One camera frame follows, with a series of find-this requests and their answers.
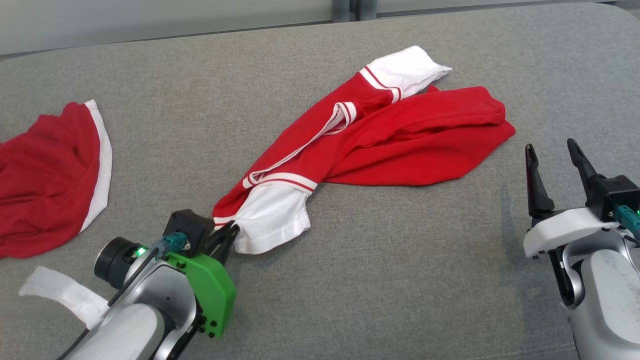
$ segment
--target green plastic bracket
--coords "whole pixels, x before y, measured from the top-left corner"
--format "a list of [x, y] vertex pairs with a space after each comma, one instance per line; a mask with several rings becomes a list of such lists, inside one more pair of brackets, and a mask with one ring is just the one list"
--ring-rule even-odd
[[207, 321], [204, 332], [220, 338], [227, 328], [236, 300], [236, 287], [222, 264], [205, 254], [186, 258], [169, 252], [167, 263], [185, 273]]

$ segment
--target red garment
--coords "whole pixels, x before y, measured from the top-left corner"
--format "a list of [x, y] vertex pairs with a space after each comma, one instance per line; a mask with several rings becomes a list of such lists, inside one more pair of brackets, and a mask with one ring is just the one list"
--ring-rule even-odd
[[420, 186], [464, 176], [515, 130], [482, 87], [411, 96], [449, 70], [418, 47], [372, 62], [280, 135], [215, 205], [216, 225], [235, 220], [236, 251], [259, 254], [310, 227], [305, 201], [321, 181]]
[[94, 101], [41, 115], [0, 144], [0, 257], [59, 247], [106, 207], [111, 146]]

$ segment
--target gray fabric surface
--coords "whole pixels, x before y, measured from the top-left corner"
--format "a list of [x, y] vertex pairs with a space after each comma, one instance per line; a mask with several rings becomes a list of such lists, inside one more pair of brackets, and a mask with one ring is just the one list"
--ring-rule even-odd
[[115, 236], [151, 243], [171, 211], [206, 215], [297, 116], [372, 59], [409, 45], [483, 85], [518, 133], [464, 179], [427, 188], [323, 184], [312, 228], [227, 263], [237, 286], [221, 340], [184, 359], [577, 358], [551, 266], [524, 258], [524, 146], [559, 208], [584, 195], [565, 141], [640, 183], [640, 22], [599, 4], [446, 13], [51, 51], [0, 63], [0, 142], [41, 113], [95, 99], [113, 146], [108, 208], [80, 236], [2, 259], [3, 359], [49, 359], [83, 326], [17, 295], [37, 265], [104, 297], [93, 260]]

